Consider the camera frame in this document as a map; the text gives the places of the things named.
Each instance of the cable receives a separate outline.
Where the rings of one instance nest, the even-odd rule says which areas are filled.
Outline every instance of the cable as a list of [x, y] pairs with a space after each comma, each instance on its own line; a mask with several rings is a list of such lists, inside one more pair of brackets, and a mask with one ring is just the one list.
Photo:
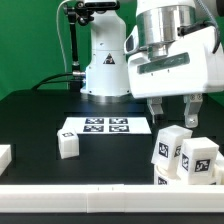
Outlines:
[[58, 38], [59, 38], [59, 42], [60, 42], [60, 46], [61, 46], [61, 52], [62, 52], [62, 57], [63, 57], [63, 61], [64, 61], [65, 72], [68, 71], [68, 65], [67, 65], [66, 55], [65, 55], [65, 49], [64, 49], [64, 45], [63, 45], [62, 37], [61, 37], [60, 24], [59, 24], [59, 14], [60, 14], [60, 9], [61, 9], [61, 7], [64, 4], [66, 2], [72, 2], [72, 1], [75, 1], [75, 0], [64, 0], [63, 2], [61, 2], [61, 4], [58, 6], [57, 16], [56, 16], [57, 33], [58, 33]]
[[57, 75], [53, 75], [53, 76], [50, 76], [46, 79], [43, 79], [42, 81], [40, 81], [38, 84], [36, 84], [34, 87], [32, 87], [31, 89], [32, 90], [37, 90], [39, 86], [42, 85], [42, 83], [46, 83], [47, 81], [49, 80], [52, 80], [52, 79], [56, 79], [56, 78], [60, 78], [60, 77], [68, 77], [68, 76], [73, 76], [72, 73], [65, 73], [65, 74], [57, 74]]
[[41, 82], [37, 85], [35, 85], [32, 90], [37, 90], [40, 86], [46, 85], [46, 84], [55, 84], [55, 83], [71, 83], [71, 82], [79, 82], [79, 80], [63, 80], [63, 81], [50, 81], [50, 82]]
[[202, 0], [195, 0], [199, 6], [202, 8], [202, 10], [206, 13], [206, 15], [210, 18], [211, 20], [211, 24], [215, 27], [216, 29], [216, 43], [215, 43], [215, 47], [213, 49], [213, 54], [216, 53], [216, 51], [219, 48], [219, 45], [221, 43], [221, 35], [220, 35], [220, 30], [219, 30], [219, 26], [218, 23], [216, 22], [214, 16], [212, 15], [212, 13], [209, 11], [208, 7], [203, 3]]

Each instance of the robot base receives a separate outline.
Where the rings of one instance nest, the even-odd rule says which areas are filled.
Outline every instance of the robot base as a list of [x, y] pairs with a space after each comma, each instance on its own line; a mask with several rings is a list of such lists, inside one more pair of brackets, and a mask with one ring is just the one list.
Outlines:
[[122, 96], [100, 96], [92, 95], [88, 93], [81, 93], [81, 98], [83, 100], [93, 101], [95, 103], [107, 104], [107, 103], [123, 103], [133, 100], [133, 96], [129, 93]]

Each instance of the white paper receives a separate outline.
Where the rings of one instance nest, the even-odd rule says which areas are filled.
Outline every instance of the white paper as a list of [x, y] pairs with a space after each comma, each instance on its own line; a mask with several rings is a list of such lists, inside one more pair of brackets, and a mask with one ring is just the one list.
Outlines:
[[64, 128], [77, 134], [151, 134], [145, 117], [68, 117]]

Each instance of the black tabletop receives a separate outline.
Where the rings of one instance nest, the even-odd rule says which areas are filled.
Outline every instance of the black tabletop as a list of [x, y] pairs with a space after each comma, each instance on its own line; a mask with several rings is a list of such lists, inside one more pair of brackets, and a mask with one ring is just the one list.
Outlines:
[[[150, 163], [157, 132], [184, 126], [183, 97], [164, 98], [166, 120], [153, 125], [145, 100], [99, 104], [68, 91], [16, 91], [0, 101], [0, 144], [11, 144], [13, 161], [0, 184], [153, 184]], [[224, 148], [224, 108], [208, 96], [193, 137]], [[80, 156], [62, 160], [57, 131], [67, 117], [146, 117], [152, 134], [80, 134]], [[9, 223], [221, 223], [222, 214], [1, 214]]]

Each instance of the green wall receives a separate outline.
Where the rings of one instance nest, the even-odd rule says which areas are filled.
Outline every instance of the green wall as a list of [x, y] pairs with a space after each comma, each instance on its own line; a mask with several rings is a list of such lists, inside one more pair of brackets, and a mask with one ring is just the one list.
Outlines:
[[[30, 89], [42, 79], [64, 72], [56, 30], [61, 0], [1, 0], [0, 3], [0, 99], [12, 91]], [[135, 24], [136, 2], [122, 4], [118, 15], [126, 22], [127, 35]], [[224, 34], [224, 19], [218, 18]], [[69, 27], [63, 12], [61, 32], [68, 65], [71, 64]], [[90, 27], [77, 27], [81, 67], [90, 62]], [[44, 88], [66, 88], [66, 84]], [[224, 105], [224, 94], [212, 94]]]

